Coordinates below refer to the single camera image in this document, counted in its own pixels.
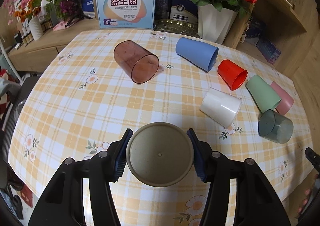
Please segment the person's right hand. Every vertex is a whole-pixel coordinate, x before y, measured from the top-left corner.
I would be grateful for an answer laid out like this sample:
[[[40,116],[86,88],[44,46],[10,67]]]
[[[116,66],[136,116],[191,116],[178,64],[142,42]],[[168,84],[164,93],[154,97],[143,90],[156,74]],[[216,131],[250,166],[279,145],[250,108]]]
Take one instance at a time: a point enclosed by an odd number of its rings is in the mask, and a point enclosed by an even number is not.
[[[305,191],[304,191],[304,194],[305,194],[305,198],[301,201],[299,207],[298,207],[298,214],[300,215],[304,209],[304,207],[307,205],[308,201],[309,201],[309,198],[312,194],[312,191],[313,191],[313,188],[315,186],[315,183],[313,183],[312,187],[310,188],[307,188]]]

